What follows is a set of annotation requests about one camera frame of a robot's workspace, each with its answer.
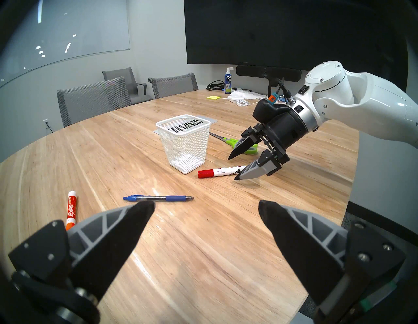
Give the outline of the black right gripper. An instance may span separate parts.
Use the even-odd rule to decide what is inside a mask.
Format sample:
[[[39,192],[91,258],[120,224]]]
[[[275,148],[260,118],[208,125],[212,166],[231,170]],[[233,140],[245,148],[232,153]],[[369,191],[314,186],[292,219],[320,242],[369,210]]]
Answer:
[[[256,126],[248,127],[241,135],[228,160],[244,154],[263,141],[267,146],[260,157],[243,168],[235,181],[270,176],[290,161],[286,149],[308,133],[299,115],[289,107],[257,107]]]

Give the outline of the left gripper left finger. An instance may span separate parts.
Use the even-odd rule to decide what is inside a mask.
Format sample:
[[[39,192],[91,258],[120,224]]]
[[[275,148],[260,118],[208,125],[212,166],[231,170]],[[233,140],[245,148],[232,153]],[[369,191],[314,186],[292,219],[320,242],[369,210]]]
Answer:
[[[33,280],[69,290],[82,288],[102,299],[138,244],[155,203],[95,214],[66,230],[54,220],[26,238],[8,254],[16,272]]]

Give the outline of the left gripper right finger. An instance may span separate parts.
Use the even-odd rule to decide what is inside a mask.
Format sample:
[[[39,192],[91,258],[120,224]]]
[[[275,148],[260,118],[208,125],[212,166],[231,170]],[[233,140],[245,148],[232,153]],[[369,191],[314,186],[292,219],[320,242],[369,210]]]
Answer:
[[[393,321],[405,253],[363,222],[348,230],[308,211],[260,200],[260,218],[316,305],[316,324]]]

